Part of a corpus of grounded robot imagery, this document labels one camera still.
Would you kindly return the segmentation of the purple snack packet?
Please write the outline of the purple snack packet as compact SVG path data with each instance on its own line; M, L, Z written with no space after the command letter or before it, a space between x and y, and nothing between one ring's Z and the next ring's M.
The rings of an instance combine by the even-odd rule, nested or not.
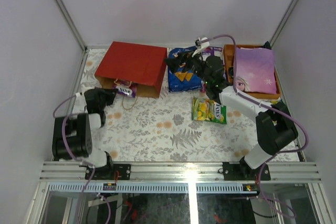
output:
M208 47L202 52L202 56L204 60L209 56L219 57L224 64L224 56L223 56L222 47Z

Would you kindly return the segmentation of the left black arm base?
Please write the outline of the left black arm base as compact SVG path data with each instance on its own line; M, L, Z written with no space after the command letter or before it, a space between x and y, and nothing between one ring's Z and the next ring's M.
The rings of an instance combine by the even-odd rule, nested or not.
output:
M131 164L115 163L107 154L107 163L95 169L93 180L129 180L131 175Z

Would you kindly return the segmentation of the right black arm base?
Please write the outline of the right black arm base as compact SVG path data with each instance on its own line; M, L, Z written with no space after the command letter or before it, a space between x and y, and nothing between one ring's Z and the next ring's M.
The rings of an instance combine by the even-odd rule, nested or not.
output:
M246 157L243 157L239 162L222 162L221 168L217 173L224 177L225 181L248 181L253 180L256 183L259 181L270 181L271 175L266 162L261 162L252 168Z

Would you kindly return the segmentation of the blue chips bag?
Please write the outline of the blue chips bag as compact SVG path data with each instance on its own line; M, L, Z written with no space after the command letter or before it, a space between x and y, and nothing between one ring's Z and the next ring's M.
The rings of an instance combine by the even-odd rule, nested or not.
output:
M187 48L173 48L170 50L168 58L174 59L180 52L194 51L195 49L195 46ZM167 78L170 92L177 93L201 88L201 79L191 71L183 72L183 68L184 65L180 65L176 73L173 73L170 68L168 68Z

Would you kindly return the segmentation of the green yellow candy packet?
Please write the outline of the green yellow candy packet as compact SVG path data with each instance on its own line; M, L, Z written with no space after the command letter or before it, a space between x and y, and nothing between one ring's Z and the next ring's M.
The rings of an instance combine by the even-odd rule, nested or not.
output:
M281 107L278 103L279 101L271 101L271 107L280 111ZM271 110L269 114L270 114L273 124L277 125L278 121L281 119L281 115L278 112L275 112L273 110Z

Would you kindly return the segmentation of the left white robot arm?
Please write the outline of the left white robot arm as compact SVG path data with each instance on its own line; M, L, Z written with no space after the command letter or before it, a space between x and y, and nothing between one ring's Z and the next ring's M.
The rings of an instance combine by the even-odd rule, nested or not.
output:
M110 154L94 147L91 133L105 126L104 110L113 104L116 95L117 89L85 88L62 101L53 112L53 157L57 161L78 161L87 170L86 180L117 180L120 176ZM61 105L78 97L84 97L84 112L56 116Z

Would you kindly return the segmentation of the red brown paper bag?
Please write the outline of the red brown paper bag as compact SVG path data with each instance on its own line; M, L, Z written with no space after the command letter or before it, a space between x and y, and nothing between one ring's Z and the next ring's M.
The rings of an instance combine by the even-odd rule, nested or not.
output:
M95 78L103 88L118 80L136 84L136 96L160 97L165 75L167 49L158 46L114 41L98 65Z

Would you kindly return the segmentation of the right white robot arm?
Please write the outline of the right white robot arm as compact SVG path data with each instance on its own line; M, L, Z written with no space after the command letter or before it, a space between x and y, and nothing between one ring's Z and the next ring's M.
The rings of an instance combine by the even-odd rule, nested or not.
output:
M224 77L223 62L217 56L203 59L195 51L180 52L175 58L166 58L172 73L180 66L191 71L206 85L207 96L224 106L237 109L256 125L257 144L239 161L240 175L251 179L261 172L261 166L298 137L298 131L287 106L283 102L270 104L243 93Z

